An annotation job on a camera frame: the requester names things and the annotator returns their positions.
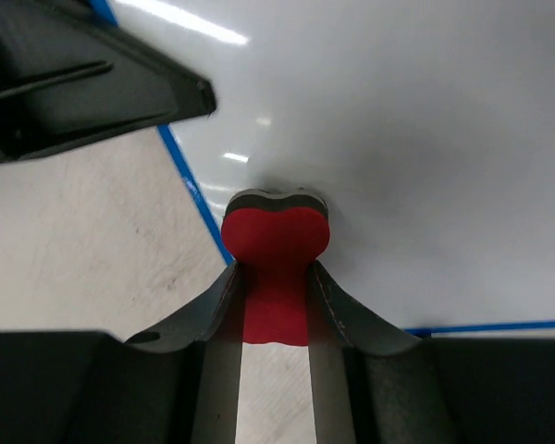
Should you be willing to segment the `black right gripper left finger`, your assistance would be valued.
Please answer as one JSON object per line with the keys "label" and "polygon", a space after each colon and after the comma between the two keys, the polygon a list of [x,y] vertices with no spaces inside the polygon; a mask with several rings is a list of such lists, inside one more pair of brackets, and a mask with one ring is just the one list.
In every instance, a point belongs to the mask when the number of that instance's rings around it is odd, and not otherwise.
{"label": "black right gripper left finger", "polygon": [[231,443],[242,333],[238,265],[127,340],[0,332],[0,443]]}

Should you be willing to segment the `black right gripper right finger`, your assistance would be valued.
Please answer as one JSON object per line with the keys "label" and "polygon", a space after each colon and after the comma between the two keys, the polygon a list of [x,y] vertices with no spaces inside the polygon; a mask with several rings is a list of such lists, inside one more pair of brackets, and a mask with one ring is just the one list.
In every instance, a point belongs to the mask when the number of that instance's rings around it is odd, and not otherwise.
{"label": "black right gripper right finger", "polygon": [[307,271],[320,443],[555,443],[555,339],[420,339]]}

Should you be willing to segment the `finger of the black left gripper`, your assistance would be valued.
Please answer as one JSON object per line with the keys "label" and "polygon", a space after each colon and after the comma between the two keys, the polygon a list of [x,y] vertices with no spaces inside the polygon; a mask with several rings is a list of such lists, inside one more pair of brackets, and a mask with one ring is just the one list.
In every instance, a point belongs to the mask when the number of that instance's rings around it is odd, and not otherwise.
{"label": "finger of the black left gripper", "polygon": [[86,1],[0,1],[0,163],[212,114],[211,83]]}

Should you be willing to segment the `red bone-shaped eraser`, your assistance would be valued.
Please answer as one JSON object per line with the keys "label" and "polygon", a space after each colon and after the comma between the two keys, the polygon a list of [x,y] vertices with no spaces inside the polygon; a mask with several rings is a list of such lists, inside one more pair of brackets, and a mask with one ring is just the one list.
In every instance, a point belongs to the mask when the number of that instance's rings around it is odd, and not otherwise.
{"label": "red bone-shaped eraser", "polygon": [[243,340],[307,346],[307,270],[330,240],[325,200],[304,189],[240,191],[228,202],[220,234],[243,269]]}

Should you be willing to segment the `blue framed whiteboard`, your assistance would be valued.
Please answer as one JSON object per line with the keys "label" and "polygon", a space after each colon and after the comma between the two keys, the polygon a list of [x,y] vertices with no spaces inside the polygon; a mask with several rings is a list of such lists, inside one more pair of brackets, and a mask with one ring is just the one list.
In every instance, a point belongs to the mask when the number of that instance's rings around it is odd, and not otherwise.
{"label": "blue framed whiteboard", "polygon": [[555,329],[555,1],[94,8],[212,82],[160,129],[212,236],[237,191],[317,191],[323,264],[389,321]]}

